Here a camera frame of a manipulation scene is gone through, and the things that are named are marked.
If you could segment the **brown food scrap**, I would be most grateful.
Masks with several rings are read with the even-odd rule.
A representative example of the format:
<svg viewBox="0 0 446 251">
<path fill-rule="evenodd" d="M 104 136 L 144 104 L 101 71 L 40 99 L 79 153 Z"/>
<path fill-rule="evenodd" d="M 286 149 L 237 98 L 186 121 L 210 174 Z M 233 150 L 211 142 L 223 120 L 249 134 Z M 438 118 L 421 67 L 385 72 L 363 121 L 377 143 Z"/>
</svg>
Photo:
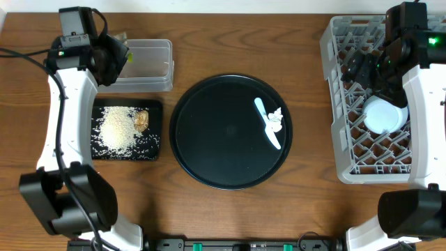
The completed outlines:
<svg viewBox="0 0 446 251">
<path fill-rule="evenodd" d="M 134 117 L 134 128 L 138 132 L 143 132 L 148 128 L 148 111 L 142 110 L 137 112 Z"/>
</svg>

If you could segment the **foil wrapper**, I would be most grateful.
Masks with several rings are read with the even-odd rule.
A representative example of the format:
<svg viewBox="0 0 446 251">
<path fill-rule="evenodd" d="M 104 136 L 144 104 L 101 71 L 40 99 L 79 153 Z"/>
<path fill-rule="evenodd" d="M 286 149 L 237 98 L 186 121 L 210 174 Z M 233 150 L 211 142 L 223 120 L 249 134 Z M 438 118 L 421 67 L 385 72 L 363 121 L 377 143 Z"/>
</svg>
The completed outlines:
<svg viewBox="0 0 446 251">
<path fill-rule="evenodd" d="M 127 37 L 126 32 L 116 34 L 116 35 L 114 36 L 114 38 L 117 39 L 117 40 L 119 40 L 119 41 L 120 41 L 121 43 L 123 43 L 123 44 L 126 44 L 126 43 L 127 43 L 127 40 L 128 40 L 128 37 Z"/>
</svg>

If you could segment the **white light-blue bowl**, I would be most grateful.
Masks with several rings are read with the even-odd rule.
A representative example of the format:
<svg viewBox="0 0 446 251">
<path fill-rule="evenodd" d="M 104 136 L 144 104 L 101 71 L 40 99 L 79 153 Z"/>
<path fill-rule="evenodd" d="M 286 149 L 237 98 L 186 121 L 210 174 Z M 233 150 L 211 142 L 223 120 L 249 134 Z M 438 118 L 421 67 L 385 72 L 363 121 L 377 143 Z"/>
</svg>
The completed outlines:
<svg viewBox="0 0 446 251">
<path fill-rule="evenodd" d="M 362 108 L 364 124 L 372 132 L 383 134 L 400 130 L 408 120 L 408 108 L 400 108 L 386 100 L 372 96 Z"/>
</svg>

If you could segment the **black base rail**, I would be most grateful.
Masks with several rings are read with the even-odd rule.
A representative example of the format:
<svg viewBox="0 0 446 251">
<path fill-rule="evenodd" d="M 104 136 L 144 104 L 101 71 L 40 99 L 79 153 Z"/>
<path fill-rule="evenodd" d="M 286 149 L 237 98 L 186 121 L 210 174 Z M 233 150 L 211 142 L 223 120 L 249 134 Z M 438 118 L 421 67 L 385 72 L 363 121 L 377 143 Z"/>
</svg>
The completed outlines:
<svg viewBox="0 0 446 251">
<path fill-rule="evenodd" d="M 342 250 L 336 242 L 310 237 L 300 241 L 146 241 L 143 250 L 152 251 L 329 251 Z"/>
</svg>

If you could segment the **grey dishwasher rack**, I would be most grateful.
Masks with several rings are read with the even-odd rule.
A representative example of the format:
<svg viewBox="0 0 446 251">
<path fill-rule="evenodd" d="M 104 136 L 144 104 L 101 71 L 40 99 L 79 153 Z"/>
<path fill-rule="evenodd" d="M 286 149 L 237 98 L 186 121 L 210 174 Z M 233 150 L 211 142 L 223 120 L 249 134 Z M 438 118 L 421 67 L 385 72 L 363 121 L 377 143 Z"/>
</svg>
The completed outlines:
<svg viewBox="0 0 446 251">
<path fill-rule="evenodd" d="M 371 89 L 341 80 L 356 51 L 382 52 L 384 22 L 382 15 L 335 16 L 320 40 L 337 176 L 346 184 L 409 183 L 425 188 L 437 183 L 445 189 L 445 65 L 416 66 L 403 76 L 409 117 L 393 133 L 376 134 L 365 126 L 362 108 Z"/>
</svg>

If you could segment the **scattered rice grains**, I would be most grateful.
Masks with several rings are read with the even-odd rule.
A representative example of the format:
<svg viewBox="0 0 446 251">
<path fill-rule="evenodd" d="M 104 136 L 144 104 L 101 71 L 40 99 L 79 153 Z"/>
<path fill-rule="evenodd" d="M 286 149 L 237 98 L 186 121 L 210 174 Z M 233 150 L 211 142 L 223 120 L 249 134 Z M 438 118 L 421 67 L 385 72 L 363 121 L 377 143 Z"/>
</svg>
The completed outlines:
<svg viewBox="0 0 446 251">
<path fill-rule="evenodd" d="M 140 107 L 96 107 L 91 119 L 91 154 L 103 160 L 155 160 L 160 151 L 160 134 L 150 125 L 138 132 L 134 128 Z"/>
</svg>

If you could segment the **white tissue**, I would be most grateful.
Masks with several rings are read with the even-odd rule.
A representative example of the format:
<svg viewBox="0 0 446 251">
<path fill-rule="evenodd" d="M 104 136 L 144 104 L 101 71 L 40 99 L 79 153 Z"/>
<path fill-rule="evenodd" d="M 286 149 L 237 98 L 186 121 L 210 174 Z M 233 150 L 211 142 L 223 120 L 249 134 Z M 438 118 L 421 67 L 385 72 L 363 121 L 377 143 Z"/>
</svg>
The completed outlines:
<svg viewBox="0 0 446 251">
<path fill-rule="evenodd" d="M 279 132 L 282 129 L 282 108 L 277 108 L 273 113 L 268 114 L 269 125 L 273 132 Z"/>
</svg>

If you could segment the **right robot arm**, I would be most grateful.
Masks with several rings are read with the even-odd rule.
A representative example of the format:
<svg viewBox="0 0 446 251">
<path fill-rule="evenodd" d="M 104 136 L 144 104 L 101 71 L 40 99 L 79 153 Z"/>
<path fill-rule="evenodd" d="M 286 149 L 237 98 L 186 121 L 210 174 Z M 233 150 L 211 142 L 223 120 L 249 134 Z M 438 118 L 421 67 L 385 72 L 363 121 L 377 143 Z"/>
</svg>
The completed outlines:
<svg viewBox="0 0 446 251">
<path fill-rule="evenodd" d="M 410 114 L 410 189 L 386 192 L 378 214 L 346 232 L 344 250 L 412 250 L 445 237 L 445 33 L 428 27 L 425 3 L 403 2 L 385 18 L 380 56 L 356 52 L 342 80 Z"/>
</svg>

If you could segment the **black rectangular tray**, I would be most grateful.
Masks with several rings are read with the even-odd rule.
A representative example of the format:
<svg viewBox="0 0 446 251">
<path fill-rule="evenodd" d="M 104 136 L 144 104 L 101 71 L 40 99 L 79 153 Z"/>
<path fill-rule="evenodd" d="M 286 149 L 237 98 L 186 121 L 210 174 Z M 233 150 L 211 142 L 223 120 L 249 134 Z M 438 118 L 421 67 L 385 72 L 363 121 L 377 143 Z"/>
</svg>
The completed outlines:
<svg viewBox="0 0 446 251">
<path fill-rule="evenodd" d="M 150 113 L 150 125 L 155 128 L 155 130 L 162 134 L 162 115 L 163 107 L 162 103 L 157 100 L 141 100 L 141 99 L 97 99 L 93 103 L 92 118 L 95 116 L 94 109 L 96 107 L 108 107 L 108 106 L 126 106 L 126 107 L 140 107 L 147 109 Z"/>
</svg>

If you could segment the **clear plastic bin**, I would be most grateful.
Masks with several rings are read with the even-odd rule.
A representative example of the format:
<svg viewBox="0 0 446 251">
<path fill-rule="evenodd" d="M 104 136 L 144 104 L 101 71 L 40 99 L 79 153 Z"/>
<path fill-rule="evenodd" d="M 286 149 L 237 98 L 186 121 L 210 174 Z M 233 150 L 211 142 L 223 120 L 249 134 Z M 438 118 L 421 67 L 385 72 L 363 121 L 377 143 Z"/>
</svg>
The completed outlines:
<svg viewBox="0 0 446 251">
<path fill-rule="evenodd" d="M 129 39 L 125 44 L 133 53 L 116 82 L 100 85 L 99 93 L 150 93 L 173 89 L 173 45 L 168 39 Z"/>
</svg>

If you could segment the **light blue plastic spoon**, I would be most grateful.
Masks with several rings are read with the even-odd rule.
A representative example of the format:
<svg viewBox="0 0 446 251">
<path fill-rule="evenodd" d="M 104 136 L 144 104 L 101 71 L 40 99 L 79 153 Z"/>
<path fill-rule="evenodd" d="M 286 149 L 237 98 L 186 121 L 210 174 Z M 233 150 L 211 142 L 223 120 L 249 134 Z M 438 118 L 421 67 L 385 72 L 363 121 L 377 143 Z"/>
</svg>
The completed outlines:
<svg viewBox="0 0 446 251">
<path fill-rule="evenodd" d="M 277 149 L 280 150 L 282 147 L 278 141 L 278 139 L 275 136 L 275 132 L 273 131 L 272 127 L 270 126 L 269 118 L 267 117 L 266 110 L 263 104 L 262 99 L 255 98 L 254 104 L 263 119 L 263 122 L 265 123 L 265 134 L 267 138 L 269 139 L 270 143 Z"/>
</svg>

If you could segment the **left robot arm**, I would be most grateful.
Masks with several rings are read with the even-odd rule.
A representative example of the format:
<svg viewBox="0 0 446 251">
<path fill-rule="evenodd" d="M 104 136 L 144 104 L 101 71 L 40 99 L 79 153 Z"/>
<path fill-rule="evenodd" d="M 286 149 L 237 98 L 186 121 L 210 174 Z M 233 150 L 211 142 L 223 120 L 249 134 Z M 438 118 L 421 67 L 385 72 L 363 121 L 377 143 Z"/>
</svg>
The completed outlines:
<svg viewBox="0 0 446 251">
<path fill-rule="evenodd" d="M 76 238 L 91 250 L 144 248 L 142 228 L 119 214 L 115 190 L 91 156 L 98 87 L 116 81 L 127 53 L 105 32 L 61 36 L 40 66 L 51 92 L 47 134 L 35 172 L 20 177 L 20 193 L 48 234 Z"/>
</svg>

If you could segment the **round black serving tray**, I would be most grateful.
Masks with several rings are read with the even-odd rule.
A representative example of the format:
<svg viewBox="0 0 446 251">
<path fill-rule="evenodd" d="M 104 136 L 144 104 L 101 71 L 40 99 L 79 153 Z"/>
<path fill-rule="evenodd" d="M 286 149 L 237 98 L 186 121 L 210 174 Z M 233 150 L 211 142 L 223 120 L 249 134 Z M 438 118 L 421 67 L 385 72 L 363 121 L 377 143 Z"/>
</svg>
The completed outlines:
<svg viewBox="0 0 446 251">
<path fill-rule="evenodd" d="M 282 112 L 276 148 L 254 103 Z M 216 75 L 185 92 L 171 115 L 169 140 L 180 166 L 200 183 L 239 190 L 270 178 L 284 163 L 293 139 L 292 119 L 282 97 L 249 75 Z"/>
</svg>

